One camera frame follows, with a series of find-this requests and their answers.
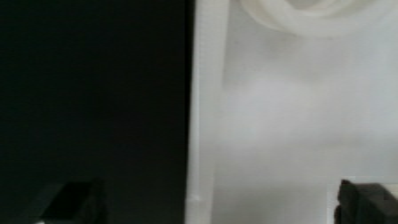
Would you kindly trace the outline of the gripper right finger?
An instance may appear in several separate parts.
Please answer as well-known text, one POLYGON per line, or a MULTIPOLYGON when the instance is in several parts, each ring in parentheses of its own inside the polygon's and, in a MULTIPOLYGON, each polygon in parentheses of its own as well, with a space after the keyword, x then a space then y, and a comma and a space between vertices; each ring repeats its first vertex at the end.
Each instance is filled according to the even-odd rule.
POLYGON ((341 180, 334 224, 398 224, 398 198, 378 183, 341 180))

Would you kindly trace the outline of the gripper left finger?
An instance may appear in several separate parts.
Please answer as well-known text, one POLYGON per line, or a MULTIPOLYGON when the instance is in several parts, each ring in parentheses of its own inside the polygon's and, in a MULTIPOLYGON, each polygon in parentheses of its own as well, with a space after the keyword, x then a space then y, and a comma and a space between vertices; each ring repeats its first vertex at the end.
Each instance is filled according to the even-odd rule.
POLYGON ((27 224, 106 224, 101 179, 50 184, 28 208, 27 224))

